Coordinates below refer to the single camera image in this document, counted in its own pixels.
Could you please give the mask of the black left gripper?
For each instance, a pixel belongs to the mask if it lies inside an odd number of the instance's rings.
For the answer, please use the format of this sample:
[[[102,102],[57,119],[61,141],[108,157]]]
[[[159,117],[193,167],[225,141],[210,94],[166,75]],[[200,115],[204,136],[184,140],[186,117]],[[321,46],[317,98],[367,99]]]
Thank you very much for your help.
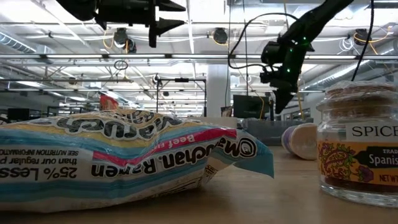
[[[186,11],[186,8],[171,1],[157,0],[159,11]],[[149,46],[156,47],[157,37],[155,33],[155,0],[102,0],[95,12],[95,21],[106,29],[107,22],[143,24],[149,28]],[[168,32],[171,29],[184,25],[181,20],[159,18],[157,21],[157,35]]]

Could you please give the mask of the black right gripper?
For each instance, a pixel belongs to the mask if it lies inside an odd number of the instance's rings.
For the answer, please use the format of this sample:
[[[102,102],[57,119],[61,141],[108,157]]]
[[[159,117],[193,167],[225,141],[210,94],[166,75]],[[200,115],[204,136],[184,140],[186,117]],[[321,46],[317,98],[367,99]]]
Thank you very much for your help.
[[[289,39],[277,39],[280,44],[281,63],[268,65],[270,71],[263,68],[260,73],[262,83],[269,83],[275,91],[275,113],[280,114],[294,97],[290,92],[297,91],[298,79],[302,72],[302,65],[307,52],[313,52],[311,42],[305,37],[298,42]]]

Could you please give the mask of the orange ramen pack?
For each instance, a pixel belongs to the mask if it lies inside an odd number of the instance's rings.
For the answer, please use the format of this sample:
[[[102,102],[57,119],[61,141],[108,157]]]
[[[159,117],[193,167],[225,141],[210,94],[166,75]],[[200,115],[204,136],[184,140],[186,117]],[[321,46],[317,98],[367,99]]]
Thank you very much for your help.
[[[101,111],[116,110],[119,108],[119,103],[114,98],[107,95],[100,96],[99,105]]]

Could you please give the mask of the blue pink ramen pack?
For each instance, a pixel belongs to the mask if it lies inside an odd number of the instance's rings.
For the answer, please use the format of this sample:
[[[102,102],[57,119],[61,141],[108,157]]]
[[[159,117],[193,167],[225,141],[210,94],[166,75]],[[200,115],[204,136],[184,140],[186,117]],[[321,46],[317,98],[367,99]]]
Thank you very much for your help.
[[[201,187],[228,167],[274,175],[242,129],[141,110],[0,126],[0,211],[103,208]]]

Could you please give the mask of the black monitor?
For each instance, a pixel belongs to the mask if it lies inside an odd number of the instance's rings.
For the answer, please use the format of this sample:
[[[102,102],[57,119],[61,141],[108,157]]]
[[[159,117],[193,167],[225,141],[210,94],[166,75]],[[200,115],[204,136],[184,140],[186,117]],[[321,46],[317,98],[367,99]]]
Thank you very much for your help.
[[[233,116],[235,118],[266,119],[270,111],[269,98],[265,96],[233,96]]]
[[[30,119],[30,109],[28,108],[8,108],[7,118],[13,121],[27,121]]]

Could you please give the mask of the grey plastic bin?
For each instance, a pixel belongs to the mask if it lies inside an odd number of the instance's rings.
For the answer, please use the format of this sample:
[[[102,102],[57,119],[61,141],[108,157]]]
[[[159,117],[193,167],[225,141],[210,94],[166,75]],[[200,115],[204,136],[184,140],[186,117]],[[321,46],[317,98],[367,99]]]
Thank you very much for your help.
[[[281,136],[287,128],[313,122],[313,118],[290,121],[268,121],[249,118],[243,119],[243,129],[266,146],[281,146]]]

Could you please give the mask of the purple label spice bottle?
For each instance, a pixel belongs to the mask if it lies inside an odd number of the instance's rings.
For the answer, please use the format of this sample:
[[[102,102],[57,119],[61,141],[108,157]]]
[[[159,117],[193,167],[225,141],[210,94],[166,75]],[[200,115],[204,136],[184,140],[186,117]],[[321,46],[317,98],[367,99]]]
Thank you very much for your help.
[[[281,144],[291,154],[305,160],[317,159],[317,125],[305,123],[287,128]]]

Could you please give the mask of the white column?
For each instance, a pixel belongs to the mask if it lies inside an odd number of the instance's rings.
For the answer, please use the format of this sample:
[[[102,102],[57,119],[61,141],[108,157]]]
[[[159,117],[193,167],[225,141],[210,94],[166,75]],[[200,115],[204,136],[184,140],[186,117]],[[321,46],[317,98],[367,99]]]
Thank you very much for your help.
[[[229,68],[226,64],[208,66],[206,78],[207,117],[221,117],[221,108],[230,104]]]

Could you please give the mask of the white plastic tray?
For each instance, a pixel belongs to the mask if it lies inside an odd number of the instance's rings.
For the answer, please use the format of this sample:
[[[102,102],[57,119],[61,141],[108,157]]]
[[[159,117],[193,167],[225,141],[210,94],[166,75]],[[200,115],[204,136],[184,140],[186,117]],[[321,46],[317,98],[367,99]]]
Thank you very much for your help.
[[[220,117],[220,118],[212,118],[212,117],[191,117],[191,119],[198,120],[204,123],[214,124],[218,126],[225,126],[228,128],[237,128],[238,119],[233,117]]]

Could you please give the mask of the cork-lid glass spice jar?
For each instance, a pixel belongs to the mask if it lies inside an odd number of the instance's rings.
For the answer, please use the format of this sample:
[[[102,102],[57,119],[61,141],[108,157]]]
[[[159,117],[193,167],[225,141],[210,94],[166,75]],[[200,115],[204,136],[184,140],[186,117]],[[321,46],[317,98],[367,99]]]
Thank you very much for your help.
[[[335,197],[398,208],[398,86],[342,81],[317,104],[320,188]]]

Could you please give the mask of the black frame stand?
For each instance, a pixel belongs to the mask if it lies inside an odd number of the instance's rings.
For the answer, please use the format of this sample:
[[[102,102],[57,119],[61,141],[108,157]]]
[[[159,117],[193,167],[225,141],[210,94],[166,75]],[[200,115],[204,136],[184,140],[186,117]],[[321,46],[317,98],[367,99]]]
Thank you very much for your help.
[[[188,82],[193,82],[198,85],[198,87],[204,92],[204,109],[203,109],[203,115],[204,117],[207,117],[207,84],[205,79],[198,79],[198,78],[159,78],[159,76],[156,76],[157,81],[156,81],[156,109],[155,112],[159,112],[159,83],[162,81],[165,81],[165,83],[162,85],[162,87],[165,87],[169,82],[175,82],[175,83],[188,83]],[[203,82],[204,88],[202,88],[198,82]]]

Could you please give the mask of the silver ventilation duct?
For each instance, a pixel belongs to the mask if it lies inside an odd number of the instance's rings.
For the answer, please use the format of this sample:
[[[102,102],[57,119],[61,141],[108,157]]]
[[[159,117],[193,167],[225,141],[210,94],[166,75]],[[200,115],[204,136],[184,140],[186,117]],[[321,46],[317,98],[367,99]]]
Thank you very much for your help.
[[[22,52],[23,54],[34,54],[36,50],[28,45],[14,39],[13,37],[0,32],[0,44],[12,48],[16,51]]]
[[[366,73],[374,69],[385,68],[384,65],[398,66],[398,60],[364,60],[361,62],[361,65],[358,68],[356,79],[359,80],[360,74],[362,73]],[[336,67],[328,72],[317,76],[310,82],[306,82],[300,87],[300,90],[315,90],[318,87],[326,88],[342,80],[351,80],[354,75],[354,71],[356,70],[356,67],[357,63]]]

